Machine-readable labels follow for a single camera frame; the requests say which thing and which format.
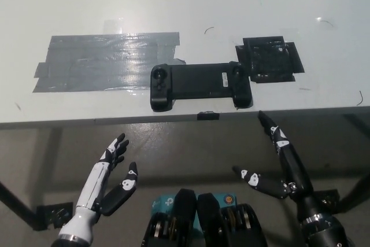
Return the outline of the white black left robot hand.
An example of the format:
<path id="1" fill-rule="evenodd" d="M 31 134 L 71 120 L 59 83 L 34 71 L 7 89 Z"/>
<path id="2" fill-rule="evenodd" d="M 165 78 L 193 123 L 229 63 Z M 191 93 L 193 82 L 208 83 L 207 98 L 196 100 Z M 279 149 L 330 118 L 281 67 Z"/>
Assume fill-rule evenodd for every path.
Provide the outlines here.
<path id="1" fill-rule="evenodd" d="M 61 228 L 52 246 L 91 246 L 93 226 L 99 218 L 112 215 L 133 195 L 138 182 L 135 162 L 130 163 L 124 179 L 105 193 L 110 174 L 123 162 L 128 144 L 129 140 L 122 133 L 104 150 L 81 190 L 74 215 Z"/>

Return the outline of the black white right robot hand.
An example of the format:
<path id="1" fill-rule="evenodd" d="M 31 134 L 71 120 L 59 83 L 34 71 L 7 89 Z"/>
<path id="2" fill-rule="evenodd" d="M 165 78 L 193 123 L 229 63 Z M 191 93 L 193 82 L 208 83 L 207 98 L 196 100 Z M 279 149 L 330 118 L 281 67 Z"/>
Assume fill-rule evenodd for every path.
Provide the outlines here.
<path id="1" fill-rule="evenodd" d="M 290 197 L 297 206 L 300 223 L 328 217 L 331 214 L 329 208 L 315 195 L 307 170 L 282 128 L 262 111 L 259 111 L 258 119 L 274 146 L 283 177 L 272 180 L 264 174 L 233 166 L 235 175 L 260 193 L 280 200 Z"/>

